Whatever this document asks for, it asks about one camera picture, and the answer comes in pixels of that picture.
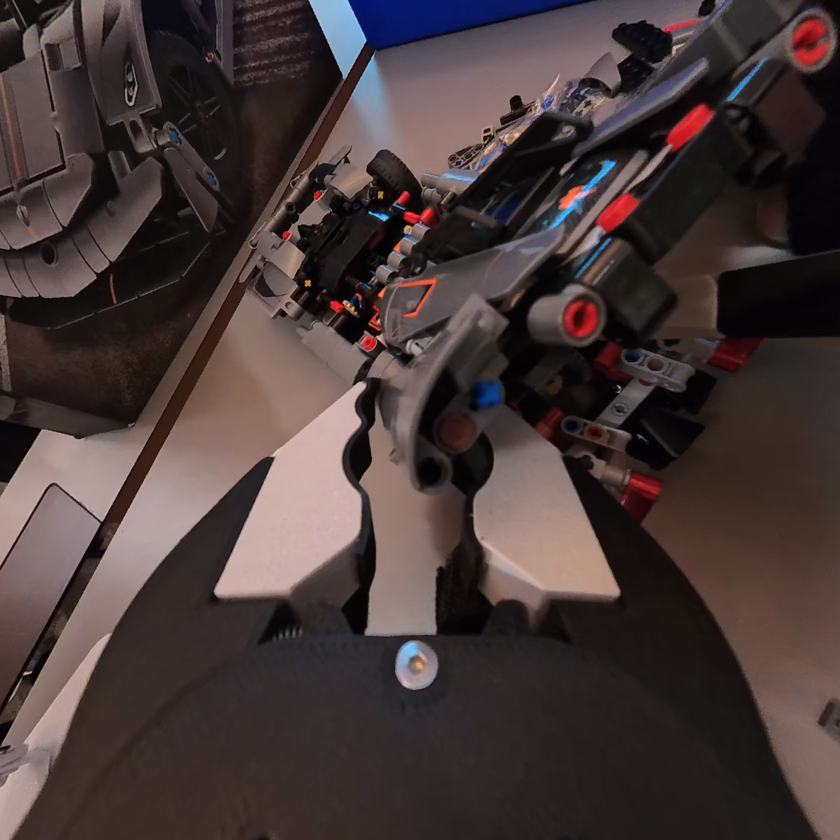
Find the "grey desk inset panel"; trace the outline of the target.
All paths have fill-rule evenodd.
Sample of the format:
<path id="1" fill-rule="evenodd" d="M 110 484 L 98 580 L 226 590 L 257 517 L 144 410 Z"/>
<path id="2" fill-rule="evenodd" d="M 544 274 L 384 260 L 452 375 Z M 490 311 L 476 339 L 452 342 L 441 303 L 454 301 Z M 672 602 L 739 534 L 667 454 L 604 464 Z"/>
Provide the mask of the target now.
<path id="1" fill-rule="evenodd" d="M 57 484 L 47 487 L 1 568 L 1 701 L 25 667 L 101 526 Z"/>

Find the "grey Lego Technic car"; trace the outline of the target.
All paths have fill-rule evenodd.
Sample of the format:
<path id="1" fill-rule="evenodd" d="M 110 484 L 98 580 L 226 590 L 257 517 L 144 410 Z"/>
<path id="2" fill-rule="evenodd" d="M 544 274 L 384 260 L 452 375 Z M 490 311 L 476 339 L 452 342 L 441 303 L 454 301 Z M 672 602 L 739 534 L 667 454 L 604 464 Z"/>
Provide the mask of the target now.
<path id="1" fill-rule="evenodd" d="M 838 337 L 838 222 L 806 209 L 838 74 L 829 2 L 707 2 L 533 103 L 481 161 L 423 177 L 380 273 L 371 367 L 392 459 L 468 496 L 546 438 L 656 500 L 715 380 L 764 340 Z"/>

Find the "blue storage bin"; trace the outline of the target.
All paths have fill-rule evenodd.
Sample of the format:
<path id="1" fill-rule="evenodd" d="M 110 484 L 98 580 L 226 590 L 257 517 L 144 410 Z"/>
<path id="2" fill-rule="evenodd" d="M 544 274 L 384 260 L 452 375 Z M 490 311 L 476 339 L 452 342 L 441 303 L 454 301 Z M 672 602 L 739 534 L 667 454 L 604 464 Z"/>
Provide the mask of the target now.
<path id="1" fill-rule="evenodd" d="M 577 1 L 350 1 L 376 50 L 577 5 Z"/>

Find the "small bag of lego pieces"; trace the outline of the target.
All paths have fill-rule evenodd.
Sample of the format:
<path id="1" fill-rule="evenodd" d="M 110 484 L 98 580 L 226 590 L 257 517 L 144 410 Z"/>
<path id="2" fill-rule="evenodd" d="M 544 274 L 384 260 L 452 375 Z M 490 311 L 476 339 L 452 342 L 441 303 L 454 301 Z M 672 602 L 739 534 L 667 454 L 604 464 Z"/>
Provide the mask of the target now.
<path id="1" fill-rule="evenodd" d="M 614 99 L 621 86 L 620 80 L 610 85 L 605 79 L 593 75 L 566 82 L 556 77 L 553 83 L 532 101 L 523 102 L 520 97 L 513 97 L 510 100 L 509 111 L 500 116 L 498 125 L 485 127 L 479 142 L 452 153 L 448 157 L 448 167 L 483 172 L 537 117 L 546 112 L 563 112 L 592 119 L 593 112 L 604 102 Z"/>

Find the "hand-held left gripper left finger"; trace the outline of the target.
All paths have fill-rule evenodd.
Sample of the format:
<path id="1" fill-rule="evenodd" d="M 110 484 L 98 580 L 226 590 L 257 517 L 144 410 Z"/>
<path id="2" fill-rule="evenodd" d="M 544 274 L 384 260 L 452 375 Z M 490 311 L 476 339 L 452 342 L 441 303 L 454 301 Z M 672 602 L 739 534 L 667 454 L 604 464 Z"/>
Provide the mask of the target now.
<path id="1" fill-rule="evenodd" d="M 214 595 L 335 607 L 369 622 L 375 534 L 361 478 L 371 466 L 377 382 L 353 385 L 270 457 Z"/>

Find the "dark lego set box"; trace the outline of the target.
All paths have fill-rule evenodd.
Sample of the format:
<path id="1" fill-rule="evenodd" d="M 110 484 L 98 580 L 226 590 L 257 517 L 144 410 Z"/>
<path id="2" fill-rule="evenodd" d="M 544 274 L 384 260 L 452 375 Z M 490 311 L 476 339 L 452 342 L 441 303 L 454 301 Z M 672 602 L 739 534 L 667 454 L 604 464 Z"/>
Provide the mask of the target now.
<path id="1" fill-rule="evenodd" d="M 2 2 L 2 427 L 132 425 L 342 80 L 317 2 Z"/>

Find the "grey lego car chassis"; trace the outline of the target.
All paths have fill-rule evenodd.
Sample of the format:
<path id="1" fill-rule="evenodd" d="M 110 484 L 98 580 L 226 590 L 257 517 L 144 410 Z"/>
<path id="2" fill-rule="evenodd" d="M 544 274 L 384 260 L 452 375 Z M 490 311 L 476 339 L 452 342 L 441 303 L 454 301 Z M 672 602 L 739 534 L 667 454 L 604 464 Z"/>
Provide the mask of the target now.
<path id="1" fill-rule="evenodd" d="M 497 176 L 477 208 L 447 215 L 448 207 L 413 213 L 419 182 L 388 150 L 367 167 L 370 181 L 353 200 L 336 193 L 316 224 L 292 223 L 292 209 L 324 198 L 314 176 L 336 175 L 324 164 L 308 175 L 307 192 L 287 208 L 277 230 L 260 235 L 277 256 L 261 256 L 250 286 L 277 299 L 278 313 L 311 317 L 311 346 L 319 340 L 327 359 L 346 359 L 351 377 L 373 375 L 374 362 L 408 364 L 420 357 L 446 323 L 477 294 L 502 315 L 506 366 L 469 387 L 467 413 L 506 404 L 551 443 L 571 447 L 638 521 L 658 500 L 657 473 L 693 445 L 705 427 L 692 419 L 717 378 L 699 366 L 736 373 L 761 345 L 759 338 L 697 339 L 678 350 L 675 336 L 642 333 L 644 294 L 665 303 L 651 274 L 588 280 L 584 263 L 612 240 L 597 222 L 577 251 L 537 244 L 542 262 L 523 278 L 514 271 L 534 257 L 509 250 L 511 268 L 492 269 L 504 256 L 493 247 L 516 245 L 542 233 L 561 235 L 564 246 L 591 212 L 604 204 L 637 154 L 600 155 L 570 174 L 544 166 L 515 179 Z"/>

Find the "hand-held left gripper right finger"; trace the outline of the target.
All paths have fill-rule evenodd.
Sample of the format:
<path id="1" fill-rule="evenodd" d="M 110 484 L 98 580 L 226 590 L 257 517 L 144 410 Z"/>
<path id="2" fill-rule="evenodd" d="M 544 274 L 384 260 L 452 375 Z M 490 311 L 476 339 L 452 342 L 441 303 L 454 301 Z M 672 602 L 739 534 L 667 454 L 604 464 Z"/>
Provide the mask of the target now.
<path id="1" fill-rule="evenodd" d="M 560 451 L 501 410 L 456 459 L 459 541 L 437 571 L 439 634 L 477 634 L 499 605 L 537 631 L 561 602 L 614 602 L 620 590 Z"/>

